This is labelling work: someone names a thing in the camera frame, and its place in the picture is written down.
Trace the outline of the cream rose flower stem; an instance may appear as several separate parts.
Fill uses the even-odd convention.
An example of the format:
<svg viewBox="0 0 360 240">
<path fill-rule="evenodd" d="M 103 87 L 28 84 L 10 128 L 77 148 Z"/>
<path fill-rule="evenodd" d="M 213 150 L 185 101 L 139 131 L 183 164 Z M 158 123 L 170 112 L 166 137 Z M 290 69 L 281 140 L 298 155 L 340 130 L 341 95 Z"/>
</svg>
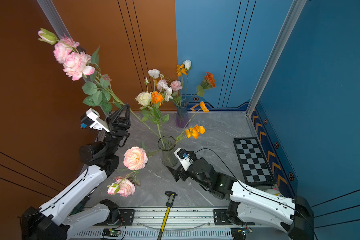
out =
<svg viewBox="0 0 360 240">
<path fill-rule="evenodd" d="M 142 92 L 137 95 L 135 100 L 141 106 L 140 110 L 143 114 L 141 121 L 156 125 L 157 130 L 153 130 L 151 127 L 149 129 L 161 139 L 165 135 L 163 125 L 170 119 L 169 114 L 164 115 L 160 111 L 160 106 L 164 103 L 163 95 L 157 91 Z"/>
</svg>

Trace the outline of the clear grey glass vase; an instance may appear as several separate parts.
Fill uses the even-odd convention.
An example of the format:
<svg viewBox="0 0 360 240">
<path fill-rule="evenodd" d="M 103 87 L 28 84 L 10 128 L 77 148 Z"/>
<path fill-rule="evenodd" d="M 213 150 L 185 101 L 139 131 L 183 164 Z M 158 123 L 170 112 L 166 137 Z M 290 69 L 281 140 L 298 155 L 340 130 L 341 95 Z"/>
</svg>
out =
<svg viewBox="0 0 360 240">
<path fill-rule="evenodd" d="M 158 148 L 162 152 L 162 163 L 166 167 L 174 167 L 178 160 L 174 151 L 176 147 L 176 139 L 172 136 L 163 136 L 158 141 Z"/>
</svg>

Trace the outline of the white orange ranunculus stem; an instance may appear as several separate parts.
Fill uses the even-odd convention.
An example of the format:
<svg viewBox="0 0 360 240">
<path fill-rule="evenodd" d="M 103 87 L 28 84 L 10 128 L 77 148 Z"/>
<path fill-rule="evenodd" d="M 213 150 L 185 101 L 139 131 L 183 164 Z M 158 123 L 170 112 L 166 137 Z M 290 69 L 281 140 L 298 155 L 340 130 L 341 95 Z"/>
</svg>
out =
<svg viewBox="0 0 360 240">
<path fill-rule="evenodd" d="M 170 87 L 168 79 L 159 70 L 148 70 L 148 76 L 150 78 L 146 78 L 145 83 L 148 84 L 149 80 L 151 80 L 153 90 L 145 93 L 146 100 L 142 107 L 143 121 L 155 124 L 158 128 L 158 134 L 161 134 L 163 124 L 169 121 L 169 116 L 162 114 L 160 107 L 167 102 L 173 101 L 175 92 Z"/>
</svg>

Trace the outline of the blue purple glass vase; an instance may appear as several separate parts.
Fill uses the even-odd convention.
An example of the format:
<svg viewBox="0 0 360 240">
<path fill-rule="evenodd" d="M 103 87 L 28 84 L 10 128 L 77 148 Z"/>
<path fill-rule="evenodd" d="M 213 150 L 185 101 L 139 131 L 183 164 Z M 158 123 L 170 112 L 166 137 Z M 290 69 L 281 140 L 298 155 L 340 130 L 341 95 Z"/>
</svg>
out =
<svg viewBox="0 0 360 240">
<path fill-rule="evenodd" d="M 178 128 L 185 128 L 189 123 L 189 115 L 188 115 L 188 104 L 185 100 L 182 100 L 179 104 L 175 104 L 177 108 L 176 113 L 176 126 Z"/>
</svg>

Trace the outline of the pink peony flower stem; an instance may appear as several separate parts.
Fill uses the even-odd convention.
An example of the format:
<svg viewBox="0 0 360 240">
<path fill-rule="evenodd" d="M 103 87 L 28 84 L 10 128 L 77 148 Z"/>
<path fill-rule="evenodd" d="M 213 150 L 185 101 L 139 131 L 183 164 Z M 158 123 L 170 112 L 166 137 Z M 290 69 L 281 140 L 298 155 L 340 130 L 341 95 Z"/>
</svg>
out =
<svg viewBox="0 0 360 240">
<path fill-rule="evenodd" d="M 165 102 L 172 101 L 177 106 L 181 105 L 182 96 L 180 95 L 180 90 L 183 89 L 183 86 L 180 81 L 176 80 L 169 83 L 168 81 L 161 79 L 157 82 L 156 87 L 163 96 Z"/>
</svg>

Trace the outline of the white rose flower stem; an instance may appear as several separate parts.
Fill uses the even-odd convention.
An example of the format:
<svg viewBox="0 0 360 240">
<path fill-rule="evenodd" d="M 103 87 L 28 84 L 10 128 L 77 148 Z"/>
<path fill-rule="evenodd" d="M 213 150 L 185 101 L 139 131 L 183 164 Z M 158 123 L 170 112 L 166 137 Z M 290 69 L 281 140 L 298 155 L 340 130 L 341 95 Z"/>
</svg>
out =
<svg viewBox="0 0 360 240">
<path fill-rule="evenodd" d="M 184 74 L 187 76 L 186 92 L 185 92 L 185 99 L 186 99 L 187 98 L 187 91 L 188 91 L 189 71 L 192 69 L 192 61 L 191 60 L 185 60 L 183 62 L 183 65 L 184 65 Z"/>
</svg>

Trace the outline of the orange gerbera flower stem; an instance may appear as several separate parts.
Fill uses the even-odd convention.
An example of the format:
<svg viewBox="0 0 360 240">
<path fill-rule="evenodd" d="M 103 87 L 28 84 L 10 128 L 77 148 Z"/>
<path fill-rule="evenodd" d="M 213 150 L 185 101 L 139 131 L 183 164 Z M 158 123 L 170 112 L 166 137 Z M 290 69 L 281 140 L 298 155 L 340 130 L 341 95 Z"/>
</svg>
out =
<svg viewBox="0 0 360 240">
<path fill-rule="evenodd" d="M 193 98 L 195 95 L 198 95 L 199 97 L 203 97 L 205 95 L 206 90 L 210 90 L 216 87 L 217 86 L 216 86 L 215 76 L 212 73 L 206 72 L 206 75 L 203 77 L 203 80 L 197 86 L 196 93 L 191 98 Z M 188 97 L 186 98 L 187 104 L 189 104 L 191 98 L 190 99 L 188 99 Z"/>
</svg>

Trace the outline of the small pink carnation spray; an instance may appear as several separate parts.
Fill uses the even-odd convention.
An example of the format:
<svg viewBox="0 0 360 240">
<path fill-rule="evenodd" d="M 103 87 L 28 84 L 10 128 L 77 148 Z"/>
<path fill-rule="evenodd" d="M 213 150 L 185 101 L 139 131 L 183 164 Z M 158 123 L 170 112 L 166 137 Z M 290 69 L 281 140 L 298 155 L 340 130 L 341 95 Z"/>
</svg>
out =
<svg viewBox="0 0 360 240">
<path fill-rule="evenodd" d="M 54 46 L 54 56 L 63 66 L 63 71 L 73 81 L 84 79 L 83 92 L 87 95 L 84 104 L 91 107 L 102 107 L 111 112 L 113 107 L 121 109 L 123 103 L 114 93 L 109 75 L 103 75 L 99 66 L 98 51 L 93 55 L 79 50 L 80 43 L 63 37 L 59 39 L 54 33 L 41 28 L 38 31 L 41 42 Z"/>
</svg>

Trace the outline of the yellow poppy flower stem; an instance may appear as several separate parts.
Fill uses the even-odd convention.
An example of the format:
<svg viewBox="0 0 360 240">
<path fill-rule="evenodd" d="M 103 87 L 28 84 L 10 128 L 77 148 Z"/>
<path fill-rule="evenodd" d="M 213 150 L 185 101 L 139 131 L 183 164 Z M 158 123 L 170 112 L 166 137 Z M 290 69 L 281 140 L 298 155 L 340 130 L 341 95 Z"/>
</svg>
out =
<svg viewBox="0 0 360 240">
<path fill-rule="evenodd" d="M 178 81 L 180 81 L 182 83 L 182 86 L 184 87 L 184 81 L 182 80 L 182 77 L 186 76 L 186 75 L 184 74 L 184 65 L 183 64 L 182 65 L 177 65 L 176 73 L 177 73 L 177 76 L 180 78 L 180 80 L 178 80 Z M 176 80 L 169 79 L 164 74 L 161 74 L 161 72 L 159 70 L 150 70 L 149 75 L 154 80 L 155 91 L 157 91 L 157 92 L 159 92 L 159 91 L 158 91 L 158 89 L 156 87 L 156 84 L 157 84 L 157 82 L 159 80 L 164 79 L 164 80 L 168 81 L 169 83 L 172 82 L 172 81 L 176 81 Z"/>
</svg>

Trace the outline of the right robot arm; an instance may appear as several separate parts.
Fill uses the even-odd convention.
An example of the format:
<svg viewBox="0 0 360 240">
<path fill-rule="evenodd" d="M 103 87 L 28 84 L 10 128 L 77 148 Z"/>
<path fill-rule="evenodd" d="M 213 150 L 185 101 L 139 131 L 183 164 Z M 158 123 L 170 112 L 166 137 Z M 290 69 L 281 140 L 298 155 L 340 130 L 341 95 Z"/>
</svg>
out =
<svg viewBox="0 0 360 240">
<path fill-rule="evenodd" d="M 228 222 L 262 224 L 278 229 L 292 240 L 315 240 L 314 212 L 301 196 L 279 197 L 217 172 L 205 159 L 185 158 L 177 169 L 168 168 L 176 181 L 188 178 L 221 200 L 229 200 Z"/>
</svg>

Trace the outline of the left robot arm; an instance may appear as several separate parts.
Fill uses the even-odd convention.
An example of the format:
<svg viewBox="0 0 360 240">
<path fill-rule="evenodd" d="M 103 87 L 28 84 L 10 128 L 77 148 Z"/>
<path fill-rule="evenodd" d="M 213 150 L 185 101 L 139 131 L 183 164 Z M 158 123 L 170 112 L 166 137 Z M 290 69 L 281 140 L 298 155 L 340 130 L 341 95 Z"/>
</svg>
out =
<svg viewBox="0 0 360 240">
<path fill-rule="evenodd" d="M 76 214 L 72 212 L 118 168 L 120 158 L 116 152 L 130 136 L 130 106 L 123 105 L 105 121 L 89 109 L 82 120 L 92 128 L 104 130 L 105 137 L 80 148 L 80 158 L 87 169 L 77 179 L 39 208 L 30 207 L 20 216 L 23 240 L 68 240 L 96 224 L 115 224 L 121 219 L 119 206 L 110 200 Z"/>
</svg>

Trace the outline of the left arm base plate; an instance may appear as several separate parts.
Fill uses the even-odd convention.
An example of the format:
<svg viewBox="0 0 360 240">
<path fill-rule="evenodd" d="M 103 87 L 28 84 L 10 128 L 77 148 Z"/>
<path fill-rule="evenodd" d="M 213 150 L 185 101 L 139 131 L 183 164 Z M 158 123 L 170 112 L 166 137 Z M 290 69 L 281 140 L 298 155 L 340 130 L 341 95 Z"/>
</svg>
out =
<svg viewBox="0 0 360 240">
<path fill-rule="evenodd" d="M 132 226 L 135 216 L 134 209 L 111 210 L 107 219 L 102 222 L 106 226 Z"/>
</svg>

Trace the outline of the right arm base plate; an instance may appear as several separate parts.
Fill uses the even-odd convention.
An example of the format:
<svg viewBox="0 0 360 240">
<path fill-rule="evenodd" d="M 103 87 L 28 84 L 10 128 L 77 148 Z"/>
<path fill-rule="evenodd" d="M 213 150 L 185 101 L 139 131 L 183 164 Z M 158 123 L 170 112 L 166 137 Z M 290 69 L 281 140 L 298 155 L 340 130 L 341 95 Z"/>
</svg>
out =
<svg viewBox="0 0 360 240">
<path fill-rule="evenodd" d="M 228 226 L 228 225 L 236 225 L 236 226 L 254 226 L 256 223 L 254 222 L 243 222 L 239 220 L 237 217 L 229 217 L 227 213 L 227 209 L 214 209 L 214 223 L 216 226 Z"/>
</svg>

